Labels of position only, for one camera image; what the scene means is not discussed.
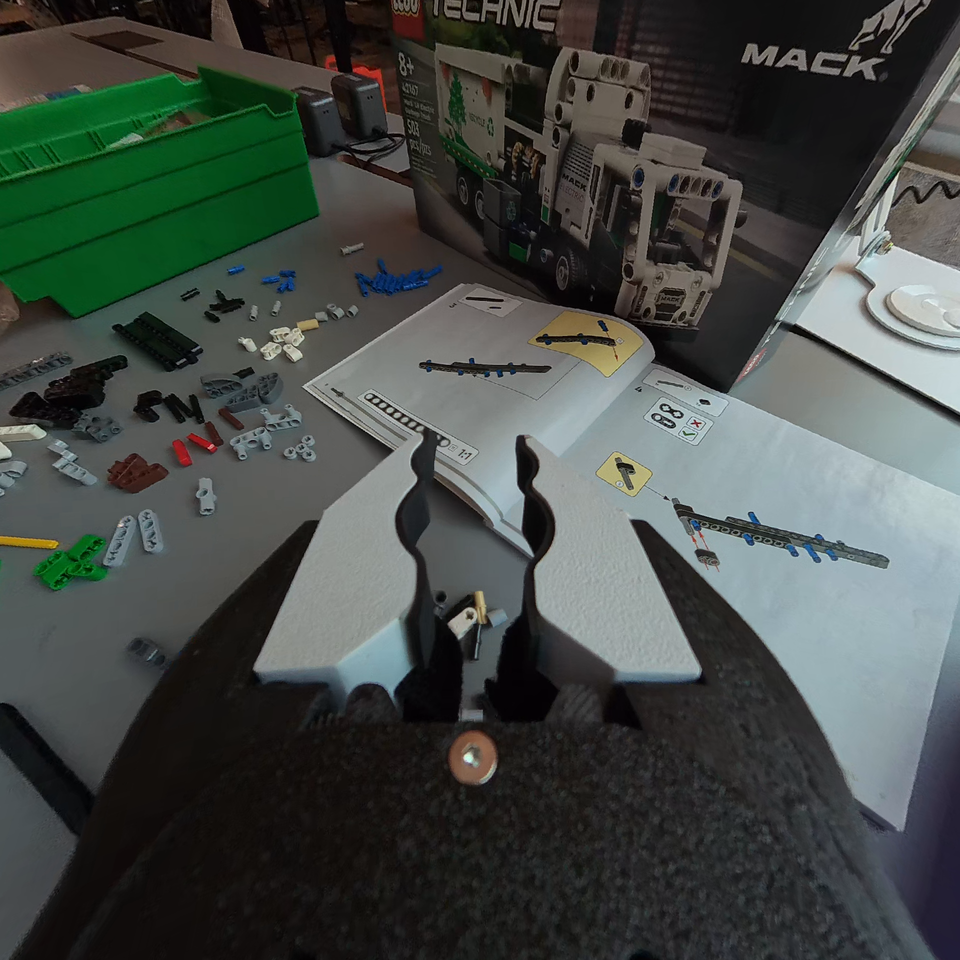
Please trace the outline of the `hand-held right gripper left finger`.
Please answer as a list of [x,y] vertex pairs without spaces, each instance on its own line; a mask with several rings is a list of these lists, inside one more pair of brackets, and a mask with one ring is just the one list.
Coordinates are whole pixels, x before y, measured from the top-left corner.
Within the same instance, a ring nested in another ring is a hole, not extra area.
[[418,541],[439,438],[409,438],[322,514],[254,664],[264,684],[397,687],[426,667],[434,596]]

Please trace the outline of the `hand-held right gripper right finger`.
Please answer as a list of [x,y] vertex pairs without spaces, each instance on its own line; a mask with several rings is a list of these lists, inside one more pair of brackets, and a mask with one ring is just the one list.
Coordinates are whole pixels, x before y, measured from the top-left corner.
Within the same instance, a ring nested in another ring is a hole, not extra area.
[[531,557],[499,682],[698,681],[701,664],[630,517],[533,436],[518,435],[514,449]]

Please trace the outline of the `lego set box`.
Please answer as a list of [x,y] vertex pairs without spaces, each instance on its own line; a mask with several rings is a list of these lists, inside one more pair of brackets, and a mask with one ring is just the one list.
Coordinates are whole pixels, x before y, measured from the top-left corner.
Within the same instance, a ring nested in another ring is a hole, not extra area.
[[729,390],[958,82],[957,1],[390,2],[420,228]]

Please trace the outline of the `instruction booklet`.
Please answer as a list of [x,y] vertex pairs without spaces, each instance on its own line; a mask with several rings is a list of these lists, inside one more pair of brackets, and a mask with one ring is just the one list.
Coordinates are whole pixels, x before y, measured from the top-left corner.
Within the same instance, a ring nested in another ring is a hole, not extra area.
[[622,320],[461,284],[303,384],[521,554],[518,435],[649,522],[762,638],[854,798],[907,813],[958,604],[958,497],[663,366]]

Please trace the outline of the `brown beam stack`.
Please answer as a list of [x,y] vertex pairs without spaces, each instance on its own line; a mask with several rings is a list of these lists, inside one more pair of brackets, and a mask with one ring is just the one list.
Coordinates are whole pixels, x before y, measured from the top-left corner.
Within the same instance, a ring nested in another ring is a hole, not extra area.
[[137,453],[133,453],[109,467],[106,481],[117,490],[136,495],[161,482],[168,475],[168,469],[161,463],[149,463]]

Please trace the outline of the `black long beam bundle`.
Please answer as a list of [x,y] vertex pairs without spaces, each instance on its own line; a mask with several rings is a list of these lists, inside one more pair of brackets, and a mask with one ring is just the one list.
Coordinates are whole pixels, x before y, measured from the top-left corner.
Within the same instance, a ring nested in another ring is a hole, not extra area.
[[114,323],[112,330],[168,373],[197,364],[203,353],[198,342],[148,311],[127,323]]

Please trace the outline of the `pile of blue pins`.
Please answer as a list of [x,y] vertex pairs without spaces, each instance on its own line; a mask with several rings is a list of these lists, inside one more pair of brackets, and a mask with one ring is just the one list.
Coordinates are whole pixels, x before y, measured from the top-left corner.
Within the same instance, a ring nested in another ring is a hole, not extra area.
[[377,258],[375,270],[356,270],[354,280],[363,298],[371,295],[391,297],[424,289],[444,270],[442,264],[429,269],[415,268],[406,272],[394,272],[382,258]]

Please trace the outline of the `black angled beam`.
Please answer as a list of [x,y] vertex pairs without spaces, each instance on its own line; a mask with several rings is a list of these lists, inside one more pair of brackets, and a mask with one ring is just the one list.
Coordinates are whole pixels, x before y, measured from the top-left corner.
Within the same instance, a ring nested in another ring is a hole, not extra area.
[[123,354],[72,368],[65,377],[51,381],[42,399],[55,407],[86,411],[105,401],[106,383],[125,370],[128,358]]
[[85,417],[83,411],[53,404],[34,391],[24,393],[8,414],[19,423],[36,424],[49,430],[73,429]]

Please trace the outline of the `black flat bar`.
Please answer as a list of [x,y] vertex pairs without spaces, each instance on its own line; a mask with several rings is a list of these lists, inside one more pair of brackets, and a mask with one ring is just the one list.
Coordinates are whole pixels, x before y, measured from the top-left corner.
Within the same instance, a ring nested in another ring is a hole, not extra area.
[[93,792],[8,702],[1,702],[1,752],[66,829],[79,838],[90,820]]

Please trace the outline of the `grey long beam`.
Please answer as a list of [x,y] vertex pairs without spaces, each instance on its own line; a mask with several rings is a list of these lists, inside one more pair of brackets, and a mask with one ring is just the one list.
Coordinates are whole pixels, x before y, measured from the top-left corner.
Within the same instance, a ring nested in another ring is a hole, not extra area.
[[1,372],[1,392],[16,388],[34,379],[52,374],[73,363],[73,358],[63,352],[55,352],[35,358],[27,363],[8,368]]

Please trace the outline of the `green plastic bin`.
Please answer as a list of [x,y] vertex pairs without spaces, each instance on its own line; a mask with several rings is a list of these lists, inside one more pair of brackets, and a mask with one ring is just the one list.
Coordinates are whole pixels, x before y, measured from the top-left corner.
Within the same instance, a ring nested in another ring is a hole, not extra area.
[[1,116],[1,279],[77,318],[319,214],[296,94],[201,66]]

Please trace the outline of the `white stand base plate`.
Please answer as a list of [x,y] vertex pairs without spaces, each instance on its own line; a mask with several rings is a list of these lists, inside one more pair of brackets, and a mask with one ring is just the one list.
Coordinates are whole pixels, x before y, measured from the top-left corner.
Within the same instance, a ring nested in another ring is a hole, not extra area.
[[918,329],[889,305],[903,287],[957,301],[958,270],[896,246],[884,254],[860,254],[858,247],[858,241],[848,244],[796,328],[958,414],[958,334]]

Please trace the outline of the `white stand post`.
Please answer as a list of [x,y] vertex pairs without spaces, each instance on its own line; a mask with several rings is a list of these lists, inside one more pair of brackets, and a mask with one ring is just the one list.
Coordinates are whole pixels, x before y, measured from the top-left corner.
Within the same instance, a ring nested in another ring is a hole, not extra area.
[[859,257],[868,253],[879,238],[888,234],[887,220],[897,193],[899,172],[894,173],[889,182],[878,193],[875,202],[865,216],[859,233],[857,253]]

